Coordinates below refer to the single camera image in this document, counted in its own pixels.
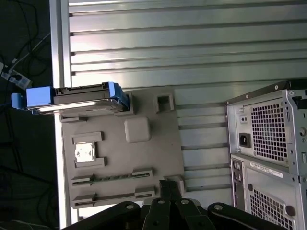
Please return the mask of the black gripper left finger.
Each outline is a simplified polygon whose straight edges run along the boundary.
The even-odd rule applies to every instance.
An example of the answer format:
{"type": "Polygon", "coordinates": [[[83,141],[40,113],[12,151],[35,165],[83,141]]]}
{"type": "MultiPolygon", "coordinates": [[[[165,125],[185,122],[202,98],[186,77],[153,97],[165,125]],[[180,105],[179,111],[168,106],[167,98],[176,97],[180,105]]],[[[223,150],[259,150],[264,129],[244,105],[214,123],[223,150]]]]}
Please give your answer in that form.
{"type": "Polygon", "coordinates": [[[76,222],[66,230],[157,230],[169,228],[170,181],[160,181],[160,196],[143,206],[125,201],[76,222]]]}

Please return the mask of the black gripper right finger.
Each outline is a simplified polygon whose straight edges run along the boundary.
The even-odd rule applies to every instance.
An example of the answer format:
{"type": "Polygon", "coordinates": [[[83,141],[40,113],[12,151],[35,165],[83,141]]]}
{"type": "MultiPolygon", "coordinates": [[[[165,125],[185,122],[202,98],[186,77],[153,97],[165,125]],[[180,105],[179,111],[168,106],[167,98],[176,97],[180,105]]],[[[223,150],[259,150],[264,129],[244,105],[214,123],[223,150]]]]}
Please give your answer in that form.
{"type": "Polygon", "coordinates": [[[284,230],[285,228],[263,220],[224,203],[212,203],[207,209],[183,198],[177,182],[169,181],[171,202],[179,212],[188,230],[284,230]]]}

